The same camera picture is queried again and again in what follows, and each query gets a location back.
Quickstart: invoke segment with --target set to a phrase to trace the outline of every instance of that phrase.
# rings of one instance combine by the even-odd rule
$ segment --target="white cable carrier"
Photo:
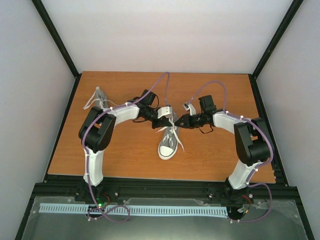
[[[108,205],[105,212],[116,205]],[[130,216],[145,217],[216,217],[227,218],[227,208],[223,206],[133,206],[126,205],[130,209]],[[55,214],[87,214],[90,209],[96,208],[89,204],[63,204],[63,203],[40,203],[39,213]],[[99,210],[92,211],[92,215],[101,215]],[[118,207],[108,215],[127,216],[128,212],[123,207]]]

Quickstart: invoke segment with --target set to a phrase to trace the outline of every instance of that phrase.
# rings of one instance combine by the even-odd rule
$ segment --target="wooden table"
[[[55,175],[83,175],[85,156],[78,138],[89,109],[83,106],[89,100],[96,86],[99,86],[116,104],[149,89],[162,73],[159,72],[96,72],[82,74],[70,107],[63,131],[51,161],[48,173]],[[228,90],[227,110],[248,118],[258,117],[258,112],[246,74],[171,73],[168,101],[174,111],[183,115],[187,102],[206,82],[219,80]],[[153,92],[164,106],[166,77]],[[224,91],[218,84],[207,86],[198,95],[212,95],[217,108],[222,108]],[[200,112],[198,98],[193,104]],[[133,123],[126,121],[116,126],[111,143],[104,153],[103,175],[106,177],[167,179],[192,181],[225,181],[233,172],[238,161],[234,135],[219,128],[208,134],[199,129],[180,129],[179,139],[185,152],[179,146],[175,156],[161,160],[158,145],[163,132],[156,133],[151,122]],[[253,182],[275,183],[271,165],[261,167],[252,178]]]

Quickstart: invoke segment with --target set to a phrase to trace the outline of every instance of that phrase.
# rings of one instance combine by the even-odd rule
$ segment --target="shoe sole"
[[[161,158],[162,160],[169,160],[170,158],[172,158],[176,154],[176,152],[178,150],[178,143],[177,143],[173,153],[171,153],[169,156],[163,156],[160,153],[160,144],[161,144],[161,142],[159,143],[159,146],[158,146],[158,155],[159,155],[159,158]]]

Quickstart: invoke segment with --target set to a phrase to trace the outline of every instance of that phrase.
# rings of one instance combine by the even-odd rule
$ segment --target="white shoelace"
[[[102,98],[93,99],[94,96],[95,96],[95,94],[96,94],[96,92],[97,92],[97,90],[100,91],[99,87],[96,87],[94,93],[92,94],[92,96],[90,97],[90,99],[87,101],[87,103],[84,105],[84,107],[83,107],[84,110],[90,108],[90,106],[91,106],[94,102],[96,102],[96,101],[99,101],[99,106],[100,106],[100,108],[102,108],[103,110],[107,109],[107,108],[104,108],[104,102],[110,102],[110,103],[112,103],[112,104],[114,104],[114,105],[116,105],[116,106],[119,106],[118,104],[115,104],[113,101],[108,100],[108,99],[105,99],[105,100],[102,100]]]
[[[165,130],[166,128],[170,128],[169,132],[171,133],[171,135],[169,135],[169,133],[167,133],[166,136],[164,136],[162,142],[164,143],[166,140],[169,140],[170,147],[172,147],[174,144],[174,142],[172,141],[172,134],[173,134],[176,138],[176,141],[181,145],[182,150],[185,151],[184,145],[182,144],[182,142],[180,141],[180,139],[178,138],[178,135],[176,133],[177,126],[175,126],[173,116],[169,117],[169,122],[172,124],[172,126],[164,126],[163,128],[159,129],[157,131],[157,133]]]

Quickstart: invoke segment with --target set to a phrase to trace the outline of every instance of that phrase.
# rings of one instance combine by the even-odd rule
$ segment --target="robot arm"
[[[89,166],[90,170],[90,182],[91,185],[97,186],[103,180],[102,165],[104,151],[111,141],[111,137],[116,125],[127,121],[133,120],[139,117],[145,118],[152,122],[152,128],[169,127],[167,116],[172,113],[170,106],[161,107],[159,109],[153,109],[150,105],[155,99],[155,94],[150,92],[141,102],[137,104],[128,105],[134,100],[126,102],[126,106],[119,107],[117,109],[110,108],[111,111],[105,114],[97,121],[97,125],[94,125],[88,132],[85,138],[85,145],[89,151],[89,164],[87,165],[87,153],[85,154],[85,166]],[[89,125],[104,112],[101,108],[95,106],[88,113],[80,131],[79,138],[82,140]],[[84,180],[88,183],[87,174],[84,175]]]
[[[258,166],[263,164],[270,156],[270,150],[263,137],[248,122],[228,115],[222,109],[217,109],[212,96],[199,98],[201,113],[185,114],[175,122],[181,128],[200,128],[206,124],[210,127],[222,128],[234,134],[238,162],[233,173],[227,178],[228,188],[241,190],[245,188],[252,176],[258,171]],[[186,110],[193,110],[190,103],[185,103]],[[251,119],[270,140],[267,126],[262,118]]]

